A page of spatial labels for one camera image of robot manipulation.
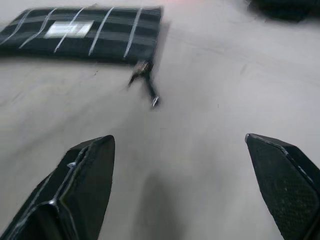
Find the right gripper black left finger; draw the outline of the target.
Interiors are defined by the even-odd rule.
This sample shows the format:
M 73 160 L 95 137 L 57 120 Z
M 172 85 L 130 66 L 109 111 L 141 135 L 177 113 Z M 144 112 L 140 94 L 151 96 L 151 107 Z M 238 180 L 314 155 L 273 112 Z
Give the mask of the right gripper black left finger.
M 115 163 L 112 135 L 70 148 L 30 193 L 0 240 L 98 240 Z

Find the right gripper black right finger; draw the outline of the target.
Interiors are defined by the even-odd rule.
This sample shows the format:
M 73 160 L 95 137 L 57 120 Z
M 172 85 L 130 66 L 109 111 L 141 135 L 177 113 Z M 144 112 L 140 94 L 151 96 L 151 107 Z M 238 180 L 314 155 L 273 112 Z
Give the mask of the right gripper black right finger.
M 295 145 L 245 136 L 262 198 L 284 240 L 320 240 L 320 169 Z

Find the black plaid fabric pencil case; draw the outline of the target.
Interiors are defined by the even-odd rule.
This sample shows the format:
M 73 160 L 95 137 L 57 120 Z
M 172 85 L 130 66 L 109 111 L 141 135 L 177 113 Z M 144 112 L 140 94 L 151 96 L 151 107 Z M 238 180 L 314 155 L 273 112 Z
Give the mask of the black plaid fabric pencil case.
M 95 59 L 134 66 L 151 105 L 160 97 L 152 80 L 163 9 L 160 6 L 44 7 L 24 10 L 0 30 L 0 54 Z

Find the black blurred object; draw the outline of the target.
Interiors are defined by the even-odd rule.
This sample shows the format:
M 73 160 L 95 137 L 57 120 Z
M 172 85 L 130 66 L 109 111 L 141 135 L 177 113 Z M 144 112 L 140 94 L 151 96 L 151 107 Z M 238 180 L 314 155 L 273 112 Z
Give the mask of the black blurred object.
M 249 7 L 268 19 L 301 22 L 320 21 L 320 0 L 250 0 Z

